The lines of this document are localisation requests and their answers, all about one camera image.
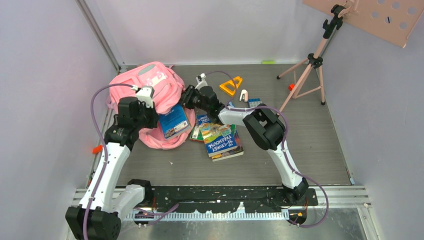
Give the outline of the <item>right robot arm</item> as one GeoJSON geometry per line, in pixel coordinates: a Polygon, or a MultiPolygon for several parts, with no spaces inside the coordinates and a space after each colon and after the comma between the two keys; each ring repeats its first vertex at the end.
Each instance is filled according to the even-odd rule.
{"type": "Polygon", "coordinates": [[[309,183],[290,154],[285,120],[277,109],[263,103],[253,108],[224,105],[211,86],[200,89],[189,85],[179,103],[188,109],[206,112],[212,123],[245,127],[254,143],[273,160],[282,182],[283,197],[289,205],[299,205],[306,197],[309,183]]]}

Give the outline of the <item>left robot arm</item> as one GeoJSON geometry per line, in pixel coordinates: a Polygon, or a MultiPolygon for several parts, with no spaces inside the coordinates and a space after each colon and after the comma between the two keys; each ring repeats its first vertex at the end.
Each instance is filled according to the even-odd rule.
{"type": "Polygon", "coordinates": [[[153,202],[148,180],[129,183],[123,193],[113,198],[122,168],[139,139],[142,128],[155,128],[159,121],[150,96],[123,97],[118,103],[114,123],[105,132],[100,169],[77,206],[70,206],[65,219],[77,240],[116,240],[122,221],[139,204],[153,202]]]}

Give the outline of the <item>green cover book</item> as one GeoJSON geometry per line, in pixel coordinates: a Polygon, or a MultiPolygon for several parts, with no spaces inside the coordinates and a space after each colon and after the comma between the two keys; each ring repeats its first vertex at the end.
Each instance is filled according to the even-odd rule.
{"type": "Polygon", "coordinates": [[[190,140],[202,143],[212,143],[223,137],[233,136],[236,131],[234,124],[216,124],[204,123],[201,126],[196,125],[190,135],[190,140]]]}

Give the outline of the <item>yellow spine paperback book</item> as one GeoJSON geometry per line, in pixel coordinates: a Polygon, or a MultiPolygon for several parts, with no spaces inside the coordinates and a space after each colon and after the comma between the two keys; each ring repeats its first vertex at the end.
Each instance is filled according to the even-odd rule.
{"type": "Polygon", "coordinates": [[[169,112],[160,114],[159,123],[166,140],[184,133],[191,126],[186,112],[180,104],[173,106],[169,112]]]}

